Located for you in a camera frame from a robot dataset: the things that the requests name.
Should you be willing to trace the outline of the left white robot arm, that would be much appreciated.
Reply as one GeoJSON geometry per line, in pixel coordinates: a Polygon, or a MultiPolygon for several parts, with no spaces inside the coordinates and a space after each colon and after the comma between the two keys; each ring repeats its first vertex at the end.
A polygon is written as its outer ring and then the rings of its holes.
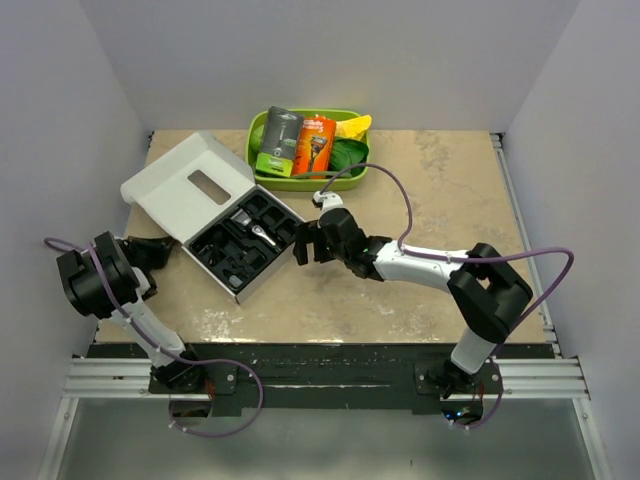
{"type": "Polygon", "coordinates": [[[170,237],[118,238],[107,231],[88,247],[47,237],[64,293],[84,317],[122,327],[151,361],[151,376],[174,392],[193,393],[207,380],[207,368],[193,348],[164,325],[147,306],[157,293],[152,272],[164,268],[176,241],[170,237]]]}

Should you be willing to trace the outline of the black silver hair clipper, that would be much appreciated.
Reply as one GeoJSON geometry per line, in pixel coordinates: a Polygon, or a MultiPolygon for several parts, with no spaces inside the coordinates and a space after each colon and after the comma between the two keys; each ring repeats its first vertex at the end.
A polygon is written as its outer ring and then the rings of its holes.
{"type": "Polygon", "coordinates": [[[279,252],[281,250],[277,241],[246,210],[237,209],[229,219],[244,236],[253,236],[261,240],[273,251],[279,252]]]}

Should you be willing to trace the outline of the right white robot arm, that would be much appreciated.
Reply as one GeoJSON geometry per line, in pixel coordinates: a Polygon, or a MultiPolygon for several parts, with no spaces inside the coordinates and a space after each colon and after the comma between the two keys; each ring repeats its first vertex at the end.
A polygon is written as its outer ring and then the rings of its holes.
{"type": "Polygon", "coordinates": [[[359,278],[403,281],[450,294],[466,330],[431,378],[459,393],[480,382],[482,365],[506,341],[533,297],[511,266],[490,261],[498,252],[489,244],[478,243],[462,252],[460,263],[436,260],[442,253],[429,249],[411,255],[390,237],[365,234],[345,208],[331,209],[297,227],[294,256],[300,265],[309,262],[308,245],[313,246],[316,262],[339,260],[359,278]]]}

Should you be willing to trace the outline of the white clipper kit box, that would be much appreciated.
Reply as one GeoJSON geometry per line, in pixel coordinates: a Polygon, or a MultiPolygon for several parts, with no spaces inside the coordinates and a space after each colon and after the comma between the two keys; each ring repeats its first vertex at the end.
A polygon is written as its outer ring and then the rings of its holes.
{"type": "Polygon", "coordinates": [[[255,182],[248,163],[206,131],[190,135],[124,182],[121,195],[177,240],[237,303],[287,261],[303,222],[255,182]],[[244,236],[229,219],[237,209],[257,220],[281,250],[244,236]]]}

